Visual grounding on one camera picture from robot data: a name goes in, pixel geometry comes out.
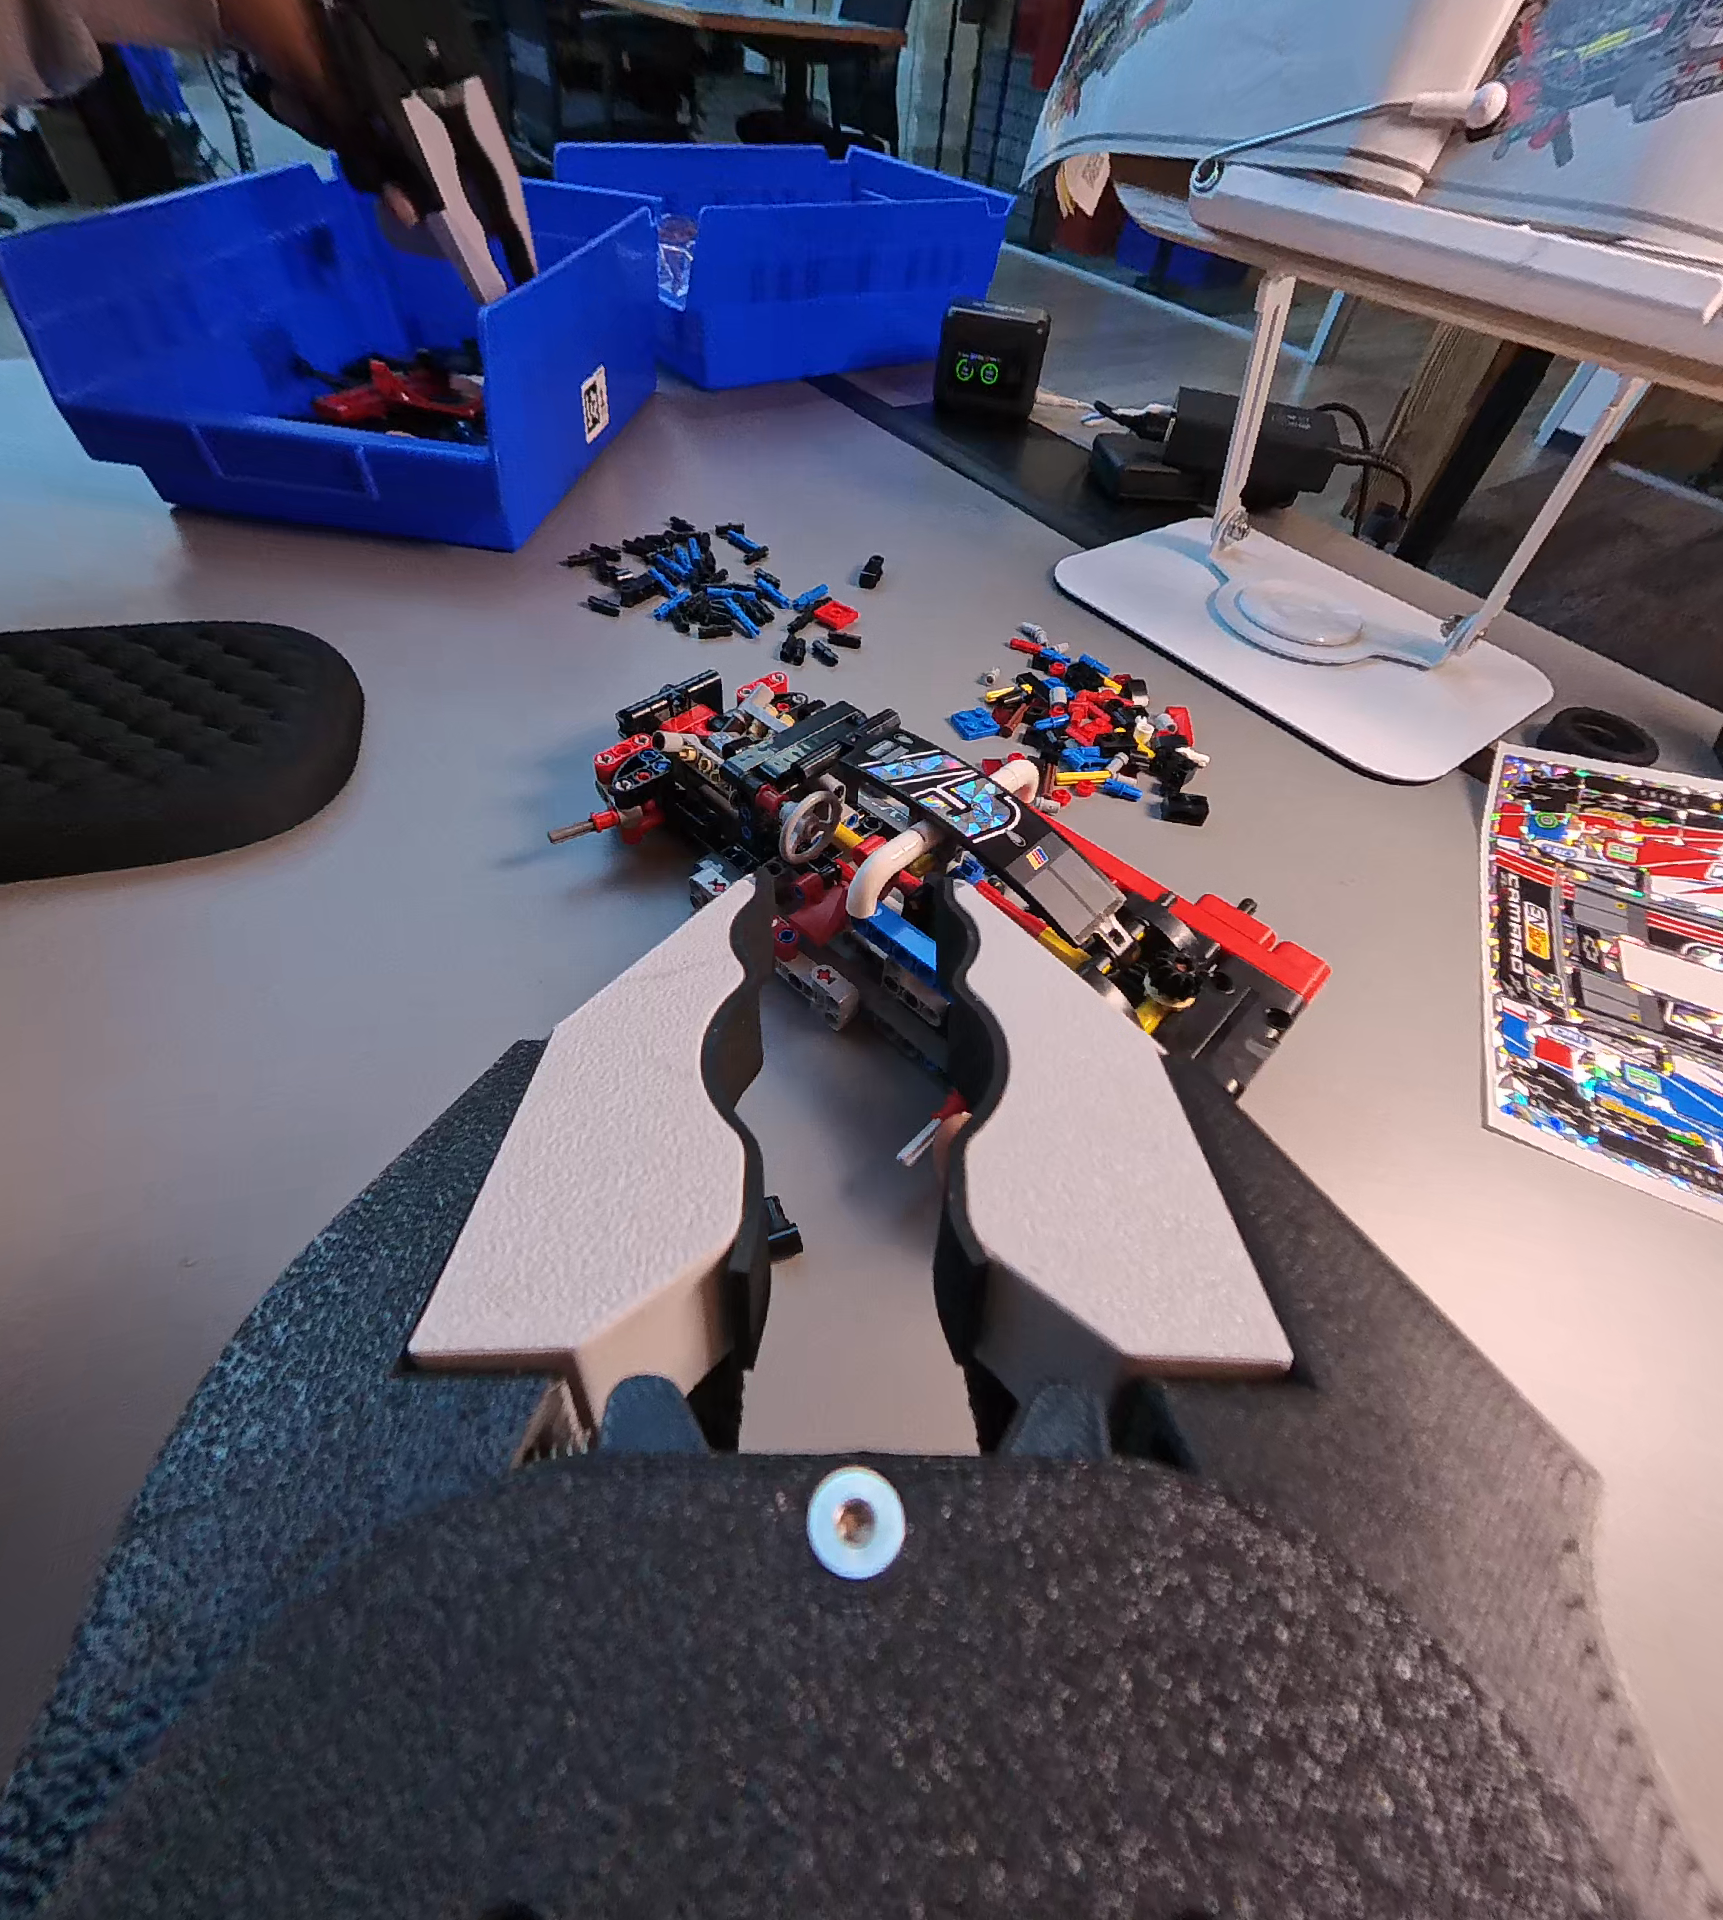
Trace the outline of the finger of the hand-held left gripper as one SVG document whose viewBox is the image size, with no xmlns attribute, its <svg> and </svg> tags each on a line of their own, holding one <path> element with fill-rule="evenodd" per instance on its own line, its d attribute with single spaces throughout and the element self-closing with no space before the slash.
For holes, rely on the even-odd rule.
<svg viewBox="0 0 1723 1920">
<path fill-rule="evenodd" d="M 511 290 L 537 276 L 523 179 L 487 83 L 443 85 L 451 183 L 443 188 L 445 250 L 469 290 Z"/>
<path fill-rule="evenodd" d="M 407 89 L 397 102 L 401 190 L 469 297 L 489 305 L 509 290 L 489 237 L 505 211 L 509 153 L 485 89 Z"/>
</svg>

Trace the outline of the black desk mat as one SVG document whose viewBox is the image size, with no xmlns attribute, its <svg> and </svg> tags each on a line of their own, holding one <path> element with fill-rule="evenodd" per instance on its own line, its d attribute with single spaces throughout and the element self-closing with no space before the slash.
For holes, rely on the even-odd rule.
<svg viewBox="0 0 1723 1920">
<path fill-rule="evenodd" d="M 935 412 L 929 360 L 813 376 L 811 387 L 925 454 L 1079 550 L 1205 515 L 1189 500 L 1113 500 L 1089 475 L 1087 446 L 1033 419 Z"/>
</svg>

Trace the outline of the blue plastic bin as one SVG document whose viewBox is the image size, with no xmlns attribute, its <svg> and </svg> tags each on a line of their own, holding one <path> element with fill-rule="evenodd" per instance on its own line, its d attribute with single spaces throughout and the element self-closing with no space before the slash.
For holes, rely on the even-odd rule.
<svg viewBox="0 0 1723 1920">
<path fill-rule="evenodd" d="M 929 361 L 945 310 L 985 296 L 1013 208 L 865 147 L 563 141 L 553 171 L 693 221 L 655 357 L 705 390 Z"/>
</svg>

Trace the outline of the black power adapter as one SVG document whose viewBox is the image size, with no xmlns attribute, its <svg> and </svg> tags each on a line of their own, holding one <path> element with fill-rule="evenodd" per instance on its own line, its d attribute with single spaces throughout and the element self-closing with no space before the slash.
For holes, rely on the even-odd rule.
<svg viewBox="0 0 1723 1920">
<path fill-rule="evenodd" d="M 1161 462 L 1179 474 L 1179 497 L 1211 509 L 1233 433 L 1237 397 L 1179 387 L 1161 440 Z M 1289 507 L 1321 494 L 1341 464 L 1341 427 L 1325 412 L 1269 402 L 1263 408 L 1241 504 L 1249 514 Z"/>
</svg>

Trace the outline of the white book stand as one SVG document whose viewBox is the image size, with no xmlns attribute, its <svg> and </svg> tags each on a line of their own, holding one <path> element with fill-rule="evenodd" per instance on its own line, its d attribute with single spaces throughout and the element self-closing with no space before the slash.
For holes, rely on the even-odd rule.
<svg viewBox="0 0 1723 1920">
<path fill-rule="evenodd" d="M 1259 266 L 1255 337 L 1211 512 L 1061 562 L 1057 584 L 1357 772 L 1425 784 L 1549 697 L 1545 673 L 1487 641 L 1513 584 L 1651 383 L 1723 387 L 1723 260 L 1595 241 L 1233 161 L 1085 153 L 1147 227 Z M 1439 615 L 1261 532 L 1243 507 L 1299 279 L 1617 371 L 1495 588 Z"/>
</svg>

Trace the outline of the red and black lego parts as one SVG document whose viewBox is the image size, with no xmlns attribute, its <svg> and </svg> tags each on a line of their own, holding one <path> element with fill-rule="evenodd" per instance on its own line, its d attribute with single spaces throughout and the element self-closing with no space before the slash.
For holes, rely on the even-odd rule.
<svg viewBox="0 0 1723 1920">
<path fill-rule="evenodd" d="M 340 369 L 296 353 L 292 368 L 314 383 L 308 415 L 320 424 L 459 446 L 489 440 L 485 365 L 473 337 L 407 355 L 360 353 Z"/>
</svg>

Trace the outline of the lego car model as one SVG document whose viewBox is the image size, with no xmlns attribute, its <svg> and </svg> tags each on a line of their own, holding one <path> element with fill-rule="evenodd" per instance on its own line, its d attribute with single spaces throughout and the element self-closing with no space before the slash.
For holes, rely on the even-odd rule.
<svg viewBox="0 0 1723 1920">
<path fill-rule="evenodd" d="M 971 762 L 895 709 L 813 697 L 777 669 L 735 691 L 711 669 L 663 683 L 615 727 L 591 757 L 599 803 L 547 840 L 679 838 L 697 850 L 693 907 L 769 871 L 779 980 L 835 1030 L 867 1018 L 945 1084 L 953 990 L 933 925 L 949 882 L 1235 1096 L 1329 982 L 1253 901 L 1183 898 L 1063 823 L 1079 792 L 1143 797 L 1121 757 Z"/>
</svg>

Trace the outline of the shiny sticker sheet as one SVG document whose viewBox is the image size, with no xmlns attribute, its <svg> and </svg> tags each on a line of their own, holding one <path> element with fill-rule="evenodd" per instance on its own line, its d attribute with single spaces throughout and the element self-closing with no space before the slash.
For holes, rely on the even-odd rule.
<svg viewBox="0 0 1723 1920">
<path fill-rule="evenodd" d="M 1489 1129 L 1723 1224 L 1723 784 L 1499 745 L 1479 876 Z"/>
</svg>

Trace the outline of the small black device green display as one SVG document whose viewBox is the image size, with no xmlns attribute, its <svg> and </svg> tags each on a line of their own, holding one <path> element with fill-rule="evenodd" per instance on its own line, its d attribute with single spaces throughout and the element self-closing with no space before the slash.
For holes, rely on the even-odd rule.
<svg viewBox="0 0 1723 1920">
<path fill-rule="evenodd" d="M 939 415 L 1017 424 L 1031 418 L 1051 315 L 1033 304 L 951 299 L 931 374 Z"/>
</svg>

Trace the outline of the blue bin with white label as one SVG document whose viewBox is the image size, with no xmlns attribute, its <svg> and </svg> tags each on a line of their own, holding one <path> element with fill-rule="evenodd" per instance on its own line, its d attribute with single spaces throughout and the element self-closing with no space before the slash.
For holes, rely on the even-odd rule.
<svg viewBox="0 0 1723 1920">
<path fill-rule="evenodd" d="M 475 305 L 441 256 L 298 161 L 0 241 L 0 276 L 84 451 L 168 504 L 511 553 L 655 390 L 647 199 L 529 181 L 537 277 Z M 473 343 L 481 444 L 322 422 L 356 360 Z"/>
</svg>

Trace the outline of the lego instruction booklet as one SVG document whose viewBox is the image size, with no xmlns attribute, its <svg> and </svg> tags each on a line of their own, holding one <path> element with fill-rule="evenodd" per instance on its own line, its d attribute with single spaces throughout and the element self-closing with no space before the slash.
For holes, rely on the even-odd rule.
<svg viewBox="0 0 1723 1920">
<path fill-rule="evenodd" d="M 1085 3 L 1023 164 L 1333 179 L 1723 261 L 1723 3 Z"/>
</svg>

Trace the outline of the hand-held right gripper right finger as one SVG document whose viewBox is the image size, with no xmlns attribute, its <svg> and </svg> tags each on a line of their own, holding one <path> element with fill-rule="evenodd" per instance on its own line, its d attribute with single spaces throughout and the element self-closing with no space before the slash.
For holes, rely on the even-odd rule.
<svg viewBox="0 0 1723 1920">
<path fill-rule="evenodd" d="M 933 930 L 967 1104 L 933 1291 L 979 1448 L 1045 1385 L 1109 1416 L 1139 1380 L 1283 1380 L 1289 1336 L 1161 1046 L 975 885 L 945 879 Z"/>
</svg>

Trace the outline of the pile of black blue pins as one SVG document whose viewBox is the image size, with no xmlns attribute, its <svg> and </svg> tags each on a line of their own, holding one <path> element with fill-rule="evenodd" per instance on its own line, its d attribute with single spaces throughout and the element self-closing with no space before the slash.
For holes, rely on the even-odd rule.
<svg viewBox="0 0 1723 1920">
<path fill-rule="evenodd" d="M 787 665 L 857 653 L 859 609 L 827 586 L 787 590 L 771 558 L 741 522 L 667 515 L 621 540 L 587 540 L 557 564 L 583 576 L 581 606 L 601 618 L 641 611 L 699 643 L 769 643 Z"/>
</svg>

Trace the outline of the small black box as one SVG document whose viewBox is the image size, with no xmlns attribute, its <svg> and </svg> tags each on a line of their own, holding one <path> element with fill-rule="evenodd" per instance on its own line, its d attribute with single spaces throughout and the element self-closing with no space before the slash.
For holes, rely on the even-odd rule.
<svg viewBox="0 0 1723 1920">
<path fill-rule="evenodd" d="M 1159 446 L 1129 431 L 1099 433 L 1091 441 L 1087 482 L 1119 506 L 1169 506 L 1191 494 L 1191 482 L 1167 464 Z"/>
</svg>

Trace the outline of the black foam wrist rest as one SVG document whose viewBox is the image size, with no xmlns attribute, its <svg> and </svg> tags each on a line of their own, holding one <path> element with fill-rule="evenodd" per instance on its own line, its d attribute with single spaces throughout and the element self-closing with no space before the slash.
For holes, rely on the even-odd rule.
<svg viewBox="0 0 1723 1920">
<path fill-rule="evenodd" d="M 320 636 L 186 619 L 0 633 L 0 885 L 268 841 L 360 755 L 366 697 Z"/>
</svg>

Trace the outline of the black lego tyre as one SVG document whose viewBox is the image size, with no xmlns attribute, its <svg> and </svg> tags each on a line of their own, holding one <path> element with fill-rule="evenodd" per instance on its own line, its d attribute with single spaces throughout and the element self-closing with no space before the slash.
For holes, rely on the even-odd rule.
<svg viewBox="0 0 1723 1920">
<path fill-rule="evenodd" d="M 1563 757 L 1647 768 L 1659 760 L 1659 741 L 1641 724 L 1597 705 L 1571 703 L 1551 712 L 1531 743 Z"/>
</svg>

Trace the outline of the pile of mixed colourful pieces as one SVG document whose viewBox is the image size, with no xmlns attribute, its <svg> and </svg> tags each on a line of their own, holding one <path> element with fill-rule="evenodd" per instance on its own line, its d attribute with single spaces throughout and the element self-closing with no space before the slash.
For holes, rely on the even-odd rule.
<svg viewBox="0 0 1723 1920">
<path fill-rule="evenodd" d="M 1013 659 L 981 671 L 973 700 L 945 719 L 959 743 L 987 749 L 985 772 L 1033 765 L 1041 811 L 1111 799 L 1165 823 L 1209 821 L 1199 789 L 1209 755 L 1187 708 L 1155 701 L 1143 676 L 1069 650 L 1033 621 L 1017 624 L 1007 650 Z"/>
</svg>

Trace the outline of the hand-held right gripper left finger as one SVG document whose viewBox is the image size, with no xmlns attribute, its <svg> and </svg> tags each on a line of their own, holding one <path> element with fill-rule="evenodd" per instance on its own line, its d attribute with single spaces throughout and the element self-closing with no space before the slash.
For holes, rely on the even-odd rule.
<svg viewBox="0 0 1723 1920">
<path fill-rule="evenodd" d="M 597 1428 L 631 1378 L 733 1448 L 771 1303 L 757 1139 L 775 877 L 733 879 L 551 1030 L 407 1337 L 417 1371 L 543 1375 Z"/>
</svg>

